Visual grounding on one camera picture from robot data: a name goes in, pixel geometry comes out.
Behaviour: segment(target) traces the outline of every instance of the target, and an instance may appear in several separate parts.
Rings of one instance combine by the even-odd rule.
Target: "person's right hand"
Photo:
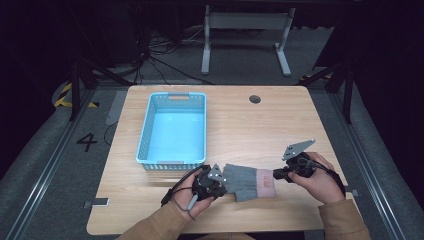
[[[318,153],[308,152],[307,154],[311,160],[315,160],[334,171],[333,165]],[[294,183],[304,187],[312,197],[324,204],[346,199],[334,179],[322,169],[317,168],[309,178],[301,177],[294,172],[289,172],[288,175]]]

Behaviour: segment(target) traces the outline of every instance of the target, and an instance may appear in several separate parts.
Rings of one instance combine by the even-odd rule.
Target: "hand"
[[[175,204],[181,215],[190,222],[193,218],[196,218],[203,210],[208,208],[213,202],[213,197],[203,199],[202,201],[196,202],[193,208],[190,211],[187,211],[187,206],[193,199],[193,193],[191,191],[191,187],[193,186],[193,182],[195,176],[199,175],[201,170],[195,172],[191,176],[189,176],[183,183],[178,186],[174,191],[174,195],[172,197],[172,204]]]
[[[311,160],[315,160],[334,171],[333,165],[318,153],[308,152],[307,154]],[[294,172],[290,172],[288,175],[294,183],[304,187],[312,197],[324,204],[346,199],[334,179],[322,169],[317,168],[309,178],[301,177]]]

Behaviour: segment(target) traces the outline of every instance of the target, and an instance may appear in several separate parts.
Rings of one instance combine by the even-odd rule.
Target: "gray cloth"
[[[234,193],[237,202],[258,198],[256,168],[226,164],[223,176],[227,193]]]

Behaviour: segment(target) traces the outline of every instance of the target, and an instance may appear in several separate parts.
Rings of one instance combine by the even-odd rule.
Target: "glove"
[[[223,177],[228,193],[235,193],[236,201],[275,197],[272,170],[226,164]]]

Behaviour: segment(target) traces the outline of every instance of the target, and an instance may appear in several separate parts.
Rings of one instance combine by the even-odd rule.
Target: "basket handle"
[[[188,92],[168,92],[169,100],[189,100],[190,94]]]

